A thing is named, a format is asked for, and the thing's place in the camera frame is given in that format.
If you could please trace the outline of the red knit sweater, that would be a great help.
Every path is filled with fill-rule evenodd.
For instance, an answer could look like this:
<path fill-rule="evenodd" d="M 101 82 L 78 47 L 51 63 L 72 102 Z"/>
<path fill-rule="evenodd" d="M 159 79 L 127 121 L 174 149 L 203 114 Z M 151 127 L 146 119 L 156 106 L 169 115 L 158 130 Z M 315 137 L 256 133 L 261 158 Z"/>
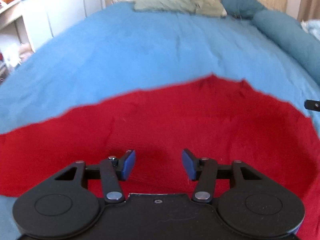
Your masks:
<path fill-rule="evenodd" d="M 290 103 L 209 76 L 136 91 L 1 135 L 1 194 L 17 197 L 67 165 L 136 152 L 125 193 L 192 193 L 183 149 L 241 160 L 303 200 L 301 239 L 319 239 L 319 138 Z"/>

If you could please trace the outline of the teal duvet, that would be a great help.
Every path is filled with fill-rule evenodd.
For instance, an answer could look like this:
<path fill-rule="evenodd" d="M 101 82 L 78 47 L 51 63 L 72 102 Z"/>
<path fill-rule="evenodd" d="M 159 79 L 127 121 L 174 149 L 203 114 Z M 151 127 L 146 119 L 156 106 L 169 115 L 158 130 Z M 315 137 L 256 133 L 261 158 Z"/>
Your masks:
<path fill-rule="evenodd" d="M 262 10 L 252 22 L 319 84 L 319 40 L 306 33 L 296 19 L 280 11 Z"/>

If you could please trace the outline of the beige curtain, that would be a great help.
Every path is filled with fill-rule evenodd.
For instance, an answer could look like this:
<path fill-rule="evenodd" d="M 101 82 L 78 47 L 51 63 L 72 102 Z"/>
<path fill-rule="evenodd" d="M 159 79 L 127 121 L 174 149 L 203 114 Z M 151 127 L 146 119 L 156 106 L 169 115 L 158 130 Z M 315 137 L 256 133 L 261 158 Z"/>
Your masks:
<path fill-rule="evenodd" d="M 301 0 L 297 20 L 319 20 L 319 0 Z"/>

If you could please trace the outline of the blue bed sheet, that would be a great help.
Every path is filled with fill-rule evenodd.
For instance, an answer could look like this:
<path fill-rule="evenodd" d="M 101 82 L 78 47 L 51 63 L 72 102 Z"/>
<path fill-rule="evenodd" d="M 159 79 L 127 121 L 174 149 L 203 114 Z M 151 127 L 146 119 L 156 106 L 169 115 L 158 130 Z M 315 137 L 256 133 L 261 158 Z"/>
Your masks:
<path fill-rule="evenodd" d="M 49 41 L 1 85 L 1 135 L 136 91 L 209 76 L 247 82 L 255 91 L 304 108 L 319 98 L 307 71 L 251 21 L 176 12 L 136 12 L 117 3 Z M 1 194 L 1 239 L 19 239 L 17 197 Z"/>

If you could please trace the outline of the teal pillow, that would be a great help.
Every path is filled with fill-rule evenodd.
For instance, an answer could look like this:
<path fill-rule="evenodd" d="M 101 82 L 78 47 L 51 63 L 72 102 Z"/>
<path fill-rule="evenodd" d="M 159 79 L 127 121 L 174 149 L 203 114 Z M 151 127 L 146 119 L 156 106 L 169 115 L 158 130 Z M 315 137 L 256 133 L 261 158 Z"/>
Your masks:
<path fill-rule="evenodd" d="M 267 10 L 258 0 L 221 0 L 227 14 L 235 18 L 251 20 L 256 13 Z"/>

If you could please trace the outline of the green pillow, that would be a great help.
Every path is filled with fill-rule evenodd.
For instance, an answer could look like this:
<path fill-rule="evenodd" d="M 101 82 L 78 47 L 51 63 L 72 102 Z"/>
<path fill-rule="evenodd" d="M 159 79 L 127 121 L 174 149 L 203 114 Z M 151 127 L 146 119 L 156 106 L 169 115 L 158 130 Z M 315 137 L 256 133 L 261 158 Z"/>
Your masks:
<path fill-rule="evenodd" d="M 207 17 L 225 17 L 227 11 L 219 0 L 136 0 L 135 11 L 170 11 Z"/>

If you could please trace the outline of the white shelf unit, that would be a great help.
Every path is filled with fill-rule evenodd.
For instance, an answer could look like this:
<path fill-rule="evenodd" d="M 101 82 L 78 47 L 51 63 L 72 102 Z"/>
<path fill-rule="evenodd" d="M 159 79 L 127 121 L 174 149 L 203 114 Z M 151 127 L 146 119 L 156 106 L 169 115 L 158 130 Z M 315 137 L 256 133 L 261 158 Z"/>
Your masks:
<path fill-rule="evenodd" d="M 1 82 L 52 37 L 45 0 L 1 0 Z"/>

